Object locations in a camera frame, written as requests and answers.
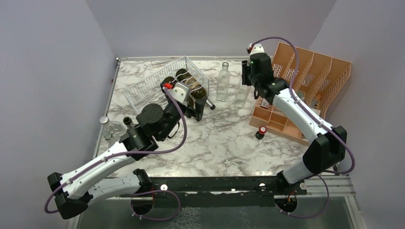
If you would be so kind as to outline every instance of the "white wall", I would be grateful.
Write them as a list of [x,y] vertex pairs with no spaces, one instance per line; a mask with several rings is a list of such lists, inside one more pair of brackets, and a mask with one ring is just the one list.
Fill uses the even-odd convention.
[[[266,36],[308,48],[336,0],[87,0],[119,57],[246,55]],[[274,52],[277,42],[267,42]]]
[[0,228],[65,228],[46,178],[91,158],[115,56],[84,0],[1,1],[0,34]]
[[[367,228],[403,228],[405,1],[338,0],[311,49],[352,62],[328,119],[348,131]],[[344,161],[343,167],[350,165]]]

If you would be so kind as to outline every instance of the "cable clip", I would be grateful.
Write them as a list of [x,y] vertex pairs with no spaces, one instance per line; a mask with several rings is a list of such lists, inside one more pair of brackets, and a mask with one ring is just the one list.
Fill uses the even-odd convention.
[[301,103],[302,100],[301,100],[298,96],[297,96],[296,98],[297,98],[297,100],[296,100],[295,102],[296,102],[297,104]]
[[322,126],[323,126],[323,120],[319,122],[318,126],[319,126],[319,128],[322,128]]
[[173,85],[170,84],[170,83],[165,83],[163,86],[164,86],[165,88],[167,88],[167,89],[172,89],[172,88],[173,88]]
[[250,45],[246,49],[247,54],[250,54],[250,52],[252,51],[252,48],[253,48],[253,45],[252,45],[252,43],[250,43]]

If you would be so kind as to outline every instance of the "marble tabletop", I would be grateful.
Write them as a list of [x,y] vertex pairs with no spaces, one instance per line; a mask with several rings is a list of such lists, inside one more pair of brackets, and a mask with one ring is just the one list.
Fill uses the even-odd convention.
[[[162,69],[169,61],[123,61],[113,91],[107,116],[120,121],[129,116],[136,122],[136,114],[126,100],[123,90],[133,83]],[[111,175],[120,177],[133,170],[145,169],[150,177],[214,177],[214,176],[270,176],[296,163],[307,146],[266,133],[262,140],[255,138],[256,128],[248,122],[255,106],[253,90],[244,108],[235,108],[233,99],[242,68],[239,61],[228,61],[231,74],[229,97],[226,102],[215,99],[216,82],[223,61],[193,61],[210,80],[209,98],[216,109],[205,108],[203,118],[186,119],[188,134],[183,147],[165,155],[148,155],[123,167]],[[159,149],[175,147],[183,137],[183,126],[173,139],[158,142]],[[107,150],[101,139],[97,154]]]

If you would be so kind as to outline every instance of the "red bottle cap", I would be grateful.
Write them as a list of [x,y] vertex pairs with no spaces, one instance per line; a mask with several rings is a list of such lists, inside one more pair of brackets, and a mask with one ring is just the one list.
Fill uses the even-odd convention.
[[173,85],[171,85],[170,83],[165,83],[163,86],[165,88],[167,88],[167,89],[172,89],[173,88]]
[[264,126],[261,126],[261,127],[259,128],[259,133],[260,133],[261,135],[264,135],[264,134],[266,133],[266,131],[267,131],[267,129],[266,129],[266,127],[264,127]]

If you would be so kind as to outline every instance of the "small bottle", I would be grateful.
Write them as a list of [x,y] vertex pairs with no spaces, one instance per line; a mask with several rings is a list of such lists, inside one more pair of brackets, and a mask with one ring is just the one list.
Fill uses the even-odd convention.
[[124,125],[117,121],[110,121],[107,116],[101,117],[100,123],[103,125],[103,137],[108,142],[109,148],[126,133]]
[[235,107],[244,107],[247,96],[250,92],[250,86],[242,85],[242,79],[239,80],[238,88],[236,90],[236,96],[234,105]]
[[216,100],[225,102],[228,97],[229,79],[228,62],[222,63],[222,70],[218,74],[218,83],[216,86]]
[[187,99],[187,107],[194,108],[194,100],[191,97]]
[[259,130],[256,132],[255,137],[259,140],[263,139],[265,136],[267,129],[264,126],[261,126]]

